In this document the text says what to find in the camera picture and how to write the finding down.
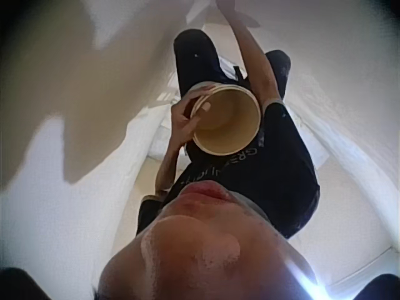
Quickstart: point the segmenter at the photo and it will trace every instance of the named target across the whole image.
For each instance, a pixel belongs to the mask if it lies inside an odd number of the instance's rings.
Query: leg
[[[286,84],[288,83],[289,71],[292,66],[290,57],[282,50],[273,50],[265,54],[274,71],[277,88],[281,98],[283,99],[286,92]]]
[[[174,42],[174,52],[182,97],[197,83],[228,80],[213,42],[203,31],[188,29],[180,33]]]

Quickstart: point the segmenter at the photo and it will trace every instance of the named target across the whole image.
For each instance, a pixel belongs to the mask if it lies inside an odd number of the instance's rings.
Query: fingernail
[[[201,108],[203,108],[205,111],[209,111],[210,108],[211,108],[210,102],[204,103],[203,106],[202,106]]]

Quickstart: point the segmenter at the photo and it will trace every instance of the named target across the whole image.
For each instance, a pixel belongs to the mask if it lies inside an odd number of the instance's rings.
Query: forearm
[[[180,148],[180,146],[176,146],[171,141],[169,142],[167,153],[157,173],[156,194],[162,194],[173,186]]]
[[[260,105],[265,109],[269,102],[280,100],[278,85],[271,64],[253,35],[240,21],[238,15],[232,12],[226,15],[226,19],[231,25],[239,44],[252,91]]]

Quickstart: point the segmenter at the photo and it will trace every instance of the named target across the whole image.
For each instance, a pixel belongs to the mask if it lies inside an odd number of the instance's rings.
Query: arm
[[[234,10],[234,0],[218,0],[218,8],[231,25],[242,54],[253,93],[264,112],[271,103],[283,103],[268,58]]]
[[[165,196],[172,188],[175,183],[176,163],[178,162],[179,150],[193,138],[194,131],[202,115],[211,107],[208,102],[204,103],[196,114],[191,119],[188,119],[184,115],[186,106],[191,101],[195,101],[201,96],[208,95],[211,88],[213,88],[213,86],[206,86],[195,91],[189,91],[177,104],[172,106],[172,133],[167,153],[157,173],[156,195]]]

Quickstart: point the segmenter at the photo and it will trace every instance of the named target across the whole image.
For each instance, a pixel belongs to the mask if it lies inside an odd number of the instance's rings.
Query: black shirt
[[[189,155],[192,163],[178,178],[165,201],[162,204],[143,202],[138,233],[154,220],[163,206],[178,196],[184,186],[196,181],[213,180],[251,199],[285,238],[297,233],[318,205],[319,185],[313,162],[282,104],[267,107],[259,134],[242,151],[212,157],[197,148]]]

